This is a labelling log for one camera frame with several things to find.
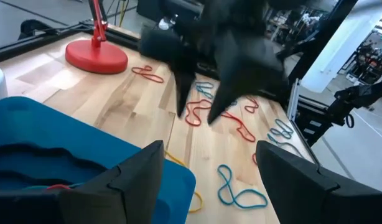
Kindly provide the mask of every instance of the red desk lamp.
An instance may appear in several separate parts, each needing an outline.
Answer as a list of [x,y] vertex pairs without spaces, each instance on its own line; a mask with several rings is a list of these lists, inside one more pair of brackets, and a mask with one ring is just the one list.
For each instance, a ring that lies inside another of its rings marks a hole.
[[89,4],[95,25],[93,38],[69,43],[65,49],[65,59],[71,65],[88,72],[115,74],[125,71],[128,66],[128,56],[119,47],[105,42],[108,23],[104,9],[101,10],[102,2],[89,0]]

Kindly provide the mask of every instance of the teal rubber band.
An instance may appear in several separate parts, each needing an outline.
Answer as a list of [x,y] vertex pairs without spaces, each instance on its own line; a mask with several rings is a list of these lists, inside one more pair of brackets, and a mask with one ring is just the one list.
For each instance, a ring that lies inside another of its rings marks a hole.
[[47,187],[49,187],[49,186],[35,185],[35,186],[29,186],[29,187],[23,188],[23,190],[46,189]]
[[[270,128],[270,133],[275,136],[282,136],[285,139],[291,139],[294,133],[294,130],[291,127],[289,127],[286,123],[281,121],[280,119],[276,119],[275,122],[282,129],[282,131],[276,128]],[[289,146],[293,148],[293,150],[295,150],[298,153],[298,155],[301,156],[301,158],[305,159],[305,157],[300,153],[300,151],[293,144],[289,142],[279,142],[276,139],[274,139],[274,137],[272,137],[269,133],[267,134],[267,137],[270,141],[272,141],[278,147]]]
[[[224,173],[221,171],[221,169],[226,169],[229,173],[230,173],[230,177],[227,179],[227,177],[224,175]],[[256,208],[264,208],[264,207],[267,207],[268,205],[268,200],[266,198],[266,196],[264,196],[261,192],[258,192],[257,190],[255,189],[245,189],[245,190],[242,190],[240,193],[238,193],[237,195],[234,196],[234,193],[233,193],[233,190],[231,189],[231,179],[233,178],[233,172],[231,171],[231,169],[225,165],[225,164],[222,164],[220,166],[217,167],[217,172],[221,175],[221,177],[224,179],[225,181],[225,184],[220,187],[217,191],[217,196],[218,198],[220,199],[220,201],[225,204],[225,205],[232,205],[232,204],[236,204],[238,207],[242,208],[242,209],[256,209]],[[221,196],[221,192],[228,188],[228,191],[230,192],[230,195],[231,195],[231,198],[232,198],[232,201],[228,202],[226,200],[223,199],[223,197]],[[247,194],[247,193],[250,193],[250,194],[255,194],[259,197],[261,197],[263,200],[264,200],[264,203],[263,204],[258,204],[258,205],[241,205],[240,203],[238,203],[238,201],[236,200],[238,197],[240,197],[241,195],[243,194]]]
[[[206,90],[212,90],[213,87],[214,87],[214,84],[211,82],[195,82],[195,89],[198,92],[200,92],[201,94],[203,94],[209,100],[214,99],[215,96],[213,94],[207,92]],[[231,106],[235,106],[236,104],[237,104],[237,102],[234,101],[231,103]]]

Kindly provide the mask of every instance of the blue plastic bin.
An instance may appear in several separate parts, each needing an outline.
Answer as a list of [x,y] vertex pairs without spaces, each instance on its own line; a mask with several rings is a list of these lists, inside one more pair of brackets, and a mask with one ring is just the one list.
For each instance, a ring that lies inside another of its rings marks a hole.
[[[0,100],[0,145],[13,143],[33,143],[46,148],[63,147],[77,158],[94,161],[108,169],[140,150],[128,142],[24,97]],[[13,163],[24,161],[21,158],[0,161],[0,166],[15,167]],[[78,183],[86,182],[96,174],[69,172],[69,169],[61,168],[52,174],[53,177],[56,175],[66,175]],[[0,181],[0,188],[19,189],[24,187],[21,184]],[[185,223],[194,188],[195,177],[191,171],[166,160],[153,223]]]

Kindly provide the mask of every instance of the red rubber band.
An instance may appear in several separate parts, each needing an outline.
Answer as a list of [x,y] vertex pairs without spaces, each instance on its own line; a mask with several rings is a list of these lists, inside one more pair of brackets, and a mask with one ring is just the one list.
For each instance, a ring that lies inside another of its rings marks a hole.
[[257,160],[256,160],[256,153],[253,153],[253,155],[252,155],[252,160],[253,160],[253,162],[256,164],[256,166],[258,165],[258,162],[257,162]]
[[146,72],[152,71],[152,67],[149,65],[144,66],[144,68],[133,67],[133,68],[131,68],[131,71],[138,74],[138,75],[141,75],[142,77],[144,77],[148,80],[151,80],[153,82],[156,82],[156,83],[163,83],[164,82],[164,79],[162,77],[159,77],[155,74],[146,73]]
[[[210,106],[196,106],[194,107],[192,110],[189,108],[190,105],[198,105],[202,102],[206,102],[206,103],[209,103]],[[195,110],[208,110],[212,107],[212,102],[206,100],[206,99],[202,99],[200,101],[190,101],[188,102],[186,105],[185,105],[185,109],[187,110],[187,114],[185,115],[185,122],[187,122],[189,125],[191,126],[194,126],[194,127],[198,127],[201,125],[202,121],[200,119],[200,117],[196,114]],[[196,117],[197,119],[197,122],[196,123],[193,123],[189,120],[189,116],[190,114],[192,114]],[[221,116],[225,117],[225,118],[230,118],[236,122],[238,122],[238,124],[240,125],[236,130],[241,134],[242,138],[244,138],[245,140],[249,141],[249,142],[255,142],[256,141],[256,138],[255,136],[253,136],[253,134],[248,130],[248,128],[245,126],[245,124],[242,122],[242,120],[240,120],[239,118],[237,118],[236,116],[230,114],[229,112],[227,111],[224,111],[224,113],[221,114]],[[246,134],[243,134],[242,133],[242,129],[245,129],[246,131]]]
[[245,107],[244,107],[245,110],[246,110],[247,112],[249,112],[249,113],[254,113],[254,112],[256,111],[256,109],[259,108],[258,102],[257,102],[255,99],[251,98],[250,96],[247,96],[246,99],[248,99],[248,100],[249,100],[250,102],[252,102],[254,105],[253,105],[253,106],[250,106],[250,105],[245,106]]
[[67,190],[70,190],[71,188],[66,186],[66,185],[63,185],[63,184],[55,184],[55,185],[51,185],[50,187],[47,187],[46,189],[47,190],[51,190],[51,189],[67,189]]

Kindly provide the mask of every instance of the wooden table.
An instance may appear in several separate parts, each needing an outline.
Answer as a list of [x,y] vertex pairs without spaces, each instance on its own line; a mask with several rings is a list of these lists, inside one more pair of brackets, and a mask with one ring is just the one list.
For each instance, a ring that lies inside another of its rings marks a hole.
[[[64,57],[65,46],[73,40],[90,37],[79,33],[1,62],[9,94],[32,98],[138,147],[163,139],[165,149],[185,161],[194,173],[196,188],[205,200],[204,208],[189,214],[187,223],[279,223],[271,203],[262,209],[241,210],[221,204],[217,197],[217,190],[223,184],[217,172],[220,164],[232,168],[235,193],[253,188],[267,195],[258,168],[251,160],[256,143],[246,142],[236,132],[234,121],[220,118],[208,126],[207,111],[201,111],[202,125],[189,126],[175,114],[175,81],[167,66],[124,47],[121,48],[129,57],[129,68],[118,75],[92,74],[69,65]],[[145,65],[152,66],[164,83],[146,80],[130,69]],[[213,82],[217,87],[215,80],[203,76],[198,79]],[[202,98],[204,96],[194,89],[189,100]],[[276,118],[291,126],[278,103],[261,97],[256,99],[259,109],[255,114],[243,108],[250,105],[246,99],[238,100],[238,104],[229,109],[245,122],[256,140],[268,140],[266,134],[269,128],[275,127]],[[297,134],[290,142],[312,161]],[[240,202],[251,205],[262,200],[252,195],[240,198]],[[198,200],[194,197],[192,207],[197,206]]]

